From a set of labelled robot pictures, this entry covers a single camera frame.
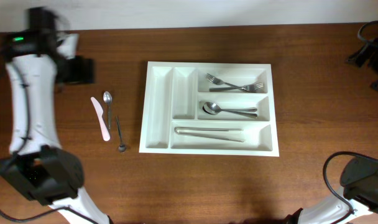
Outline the pink plastic knife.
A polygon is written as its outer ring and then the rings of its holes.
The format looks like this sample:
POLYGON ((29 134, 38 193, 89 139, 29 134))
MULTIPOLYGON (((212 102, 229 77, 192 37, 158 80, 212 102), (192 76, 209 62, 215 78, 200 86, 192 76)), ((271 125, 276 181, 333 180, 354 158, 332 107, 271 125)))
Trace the pink plastic knife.
POLYGON ((101 129, 101 135, 102 135, 102 138, 104 141, 109 141, 111 139, 110 137, 110 133, 108 131, 108 128, 106 127, 106 124, 103 120, 103 108, 102 106, 100 105, 99 101, 95 98, 95 97, 91 97, 90 98, 93 106, 94 106, 94 109, 96 111, 96 115, 98 117, 98 122, 99 122, 99 126, 100 126, 100 129, 101 129))

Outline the steel tongs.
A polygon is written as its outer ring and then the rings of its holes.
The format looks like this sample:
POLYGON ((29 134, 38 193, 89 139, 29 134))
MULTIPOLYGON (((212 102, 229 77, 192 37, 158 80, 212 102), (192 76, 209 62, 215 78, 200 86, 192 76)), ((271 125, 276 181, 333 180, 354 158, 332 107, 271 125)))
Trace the steel tongs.
POLYGON ((189 127, 175 127, 174 132, 177 135, 192 136, 199 138, 217 139, 222 141, 232 142, 245 142, 244 139, 229 138, 226 136, 215 135, 213 133, 228 133, 228 132, 241 132, 242 129, 232 128, 189 128, 189 127))

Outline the steel fork angled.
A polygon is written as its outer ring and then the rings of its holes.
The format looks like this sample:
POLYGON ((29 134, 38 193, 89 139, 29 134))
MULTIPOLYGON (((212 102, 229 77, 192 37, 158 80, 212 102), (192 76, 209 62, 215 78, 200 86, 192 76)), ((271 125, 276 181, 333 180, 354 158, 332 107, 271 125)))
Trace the steel fork angled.
POLYGON ((222 81, 221 79, 207 73, 205 78, 214 85, 228 85, 228 87, 238 87, 236 85, 222 81))

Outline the steel tablespoon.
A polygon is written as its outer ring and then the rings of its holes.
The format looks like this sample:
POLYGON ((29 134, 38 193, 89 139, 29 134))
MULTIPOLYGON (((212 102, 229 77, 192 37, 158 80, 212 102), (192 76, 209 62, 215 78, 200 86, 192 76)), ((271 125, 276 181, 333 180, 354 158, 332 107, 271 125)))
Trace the steel tablespoon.
POLYGON ((203 110, 209 114, 218 114, 220 112, 240 112, 240 113, 255 113, 257 108, 246 108, 246 109, 221 109, 221 108, 211 108, 206 104, 203 105, 203 110))
POLYGON ((240 116, 245 116, 248 118, 257 118, 257 108, 246 108, 246 109, 223 109, 213 102, 205 102, 203 104, 203 110, 212 115, 217 115, 221 112, 232 113, 240 116))

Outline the steel fork straight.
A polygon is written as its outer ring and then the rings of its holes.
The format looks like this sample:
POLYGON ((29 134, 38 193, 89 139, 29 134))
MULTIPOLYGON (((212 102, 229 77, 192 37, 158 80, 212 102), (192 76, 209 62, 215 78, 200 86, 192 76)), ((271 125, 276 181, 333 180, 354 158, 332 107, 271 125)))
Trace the steel fork straight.
POLYGON ((255 92, 258 89, 264 87, 264 83, 253 83, 250 85, 238 86, 238 87, 227 87, 227 88, 210 88, 210 92, 217 92, 217 91, 230 91, 230 90, 240 90, 245 92, 255 92))

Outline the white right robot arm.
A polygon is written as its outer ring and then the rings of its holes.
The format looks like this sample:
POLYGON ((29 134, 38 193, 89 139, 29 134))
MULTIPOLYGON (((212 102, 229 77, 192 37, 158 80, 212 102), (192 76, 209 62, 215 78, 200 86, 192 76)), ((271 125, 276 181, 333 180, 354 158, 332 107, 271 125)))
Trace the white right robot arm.
MULTIPOLYGON (((367 39, 363 32, 378 21, 364 24, 357 32, 363 46, 346 59, 346 63, 362 67, 365 62, 378 74, 378 38, 367 39)), ((370 88, 378 92, 378 79, 370 88)), ((349 223, 352 220, 378 213, 378 159, 351 151, 339 151, 330 155, 323 164, 323 180, 331 195, 310 208, 299 208, 287 215, 281 223, 349 223), (327 176, 329 163, 338 156, 352 156, 339 180, 335 191, 327 176)))

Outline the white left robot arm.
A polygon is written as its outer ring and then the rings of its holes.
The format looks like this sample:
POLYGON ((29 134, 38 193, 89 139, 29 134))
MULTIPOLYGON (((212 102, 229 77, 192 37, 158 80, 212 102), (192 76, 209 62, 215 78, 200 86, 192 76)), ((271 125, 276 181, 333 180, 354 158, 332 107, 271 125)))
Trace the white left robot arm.
POLYGON ((57 19, 50 9, 32 7, 27 28, 4 38, 13 127, 9 157, 0 159, 0 177, 70 223, 111 223, 85 189, 79 158, 63 150, 57 136, 55 85, 95 82, 94 61, 76 54, 78 34, 59 30, 57 19))

